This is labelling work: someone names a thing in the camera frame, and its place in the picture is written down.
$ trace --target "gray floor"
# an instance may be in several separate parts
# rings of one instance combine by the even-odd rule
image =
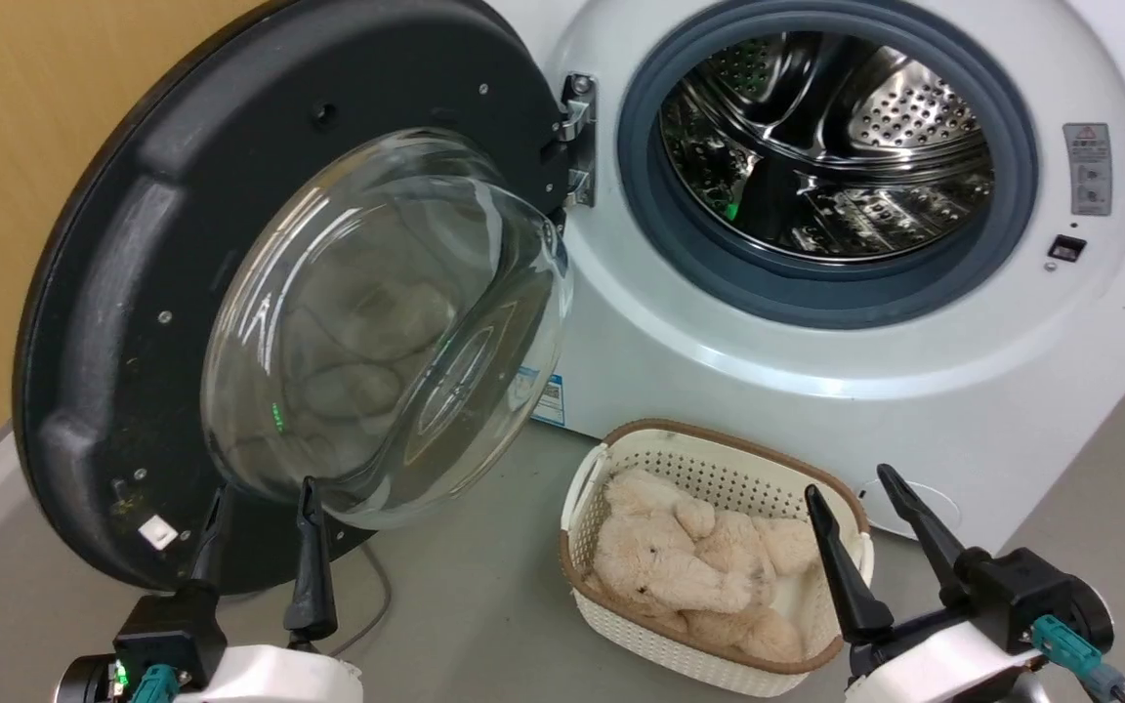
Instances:
[[[372,540],[395,602],[348,655],[369,700],[745,700],[645,663],[580,620],[559,569],[558,515],[590,445],[532,426],[447,513]],[[1099,588],[1120,620],[1112,660],[1125,670],[1125,402],[1014,543]],[[932,609],[934,582],[915,543],[880,535],[876,565],[876,595],[899,615]],[[344,628],[332,641],[361,628],[381,597],[360,552],[334,575]],[[35,508],[10,517],[0,530],[0,700],[48,700],[66,663],[108,649],[135,597],[72,557]],[[219,622],[233,643],[282,643],[286,598],[276,588],[227,604]],[[846,676],[836,660],[781,700],[839,702]],[[1064,676],[1048,686],[1054,702],[1086,702]]]

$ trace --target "laundry basket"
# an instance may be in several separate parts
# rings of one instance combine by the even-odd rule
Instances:
[[[801,521],[809,521],[804,488],[817,485],[840,525],[840,540],[867,583],[874,570],[866,514],[836,477],[749,441],[669,420],[641,420],[616,429],[590,451],[562,506],[562,569],[588,625],[606,640],[684,676],[762,699],[793,690],[809,672],[840,652],[840,627],[821,566],[777,582],[775,609],[793,620],[803,638],[807,658],[800,663],[770,663],[700,643],[622,611],[585,586],[597,531],[611,514],[603,488],[612,475],[633,468],[665,477],[714,507]]]

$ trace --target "plush toy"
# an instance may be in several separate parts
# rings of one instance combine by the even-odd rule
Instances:
[[[620,606],[622,611],[628,611],[628,613],[637,613],[642,618],[655,620],[656,623],[662,624],[662,627],[674,629],[675,632],[680,634],[686,634],[688,632],[688,622],[684,620],[684,615],[680,614],[678,611],[668,609],[668,606],[660,604],[657,601],[631,601],[628,597],[616,596],[611,593],[610,588],[602,584],[602,579],[597,578],[597,574],[590,574],[588,577],[584,579],[585,586],[593,588],[600,595],[606,596],[609,601],[613,604]]]
[[[801,634],[772,606],[776,579],[818,561],[810,525],[721,511],[641,469],[606,485],[585,583],[618,609],[716,647],[773,663],[803,658]]]
[[[606,485],[611,516],[597,531],[593,570],[603,593],[629,611],[683,629],[678,612],[737,613],[753,600],[746,574],[698,559],[692,534],[714,529],[714,507],[641,469]]]
[[[593,570],[605,591],[638,610],[737,613],[753,600],[745,574],[723,574],[698,559],[674,515],[611,515],[597,531]]]
[[[818,564],[818,542],[808,522],[791,517],[754,517],[754,526],[781,577],[795,577]]]
[[[803,533],[786,523],[798,523],[807,530]],[[716,647],[736,647],[758,659],[798,663],[803,657],[801,634],[772,603],[781,566],[782,575],[788,577],[802,574],[818,560],[818,547],[809,525],[722,511],[714,516],[714,531],[698,542],[698,557],[728,574],[746,574],[754,597],[738,613],[684,611],[688,634]]]
[[[698,540],[698,558],[724,574],[746,574],[755,603],[768,605],[775,601],[777,571],[755,517],[736,511],[716,513],[714,529]]]
[[[675,515],[692,539],[714,529],[714,506],[645,469],[618,472],[606,485],[606,503],[614,515],[649,515],[660,511]]]

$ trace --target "door hinge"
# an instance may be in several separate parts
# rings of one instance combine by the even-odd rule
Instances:
[[[562,120],[555,132],[567,147],[567,195],[564,206],[593,205],[596,195],[597,79],[570,74],[562,88]]]

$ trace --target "washing machine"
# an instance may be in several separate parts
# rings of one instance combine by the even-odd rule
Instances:
[[[14,422],[137,586],[232,486],[236,593],[291,578],[305,476],[336,556],[529,415],[745,436],[897,530],[892,463],[996,548],[1124,390],[1125,3],[287,0],[76,183]]]
[[[907,531],[888,462],[1000,547],[1125,393],[1125,3],[550,6],[596,192],[540,417],[749,438]]]

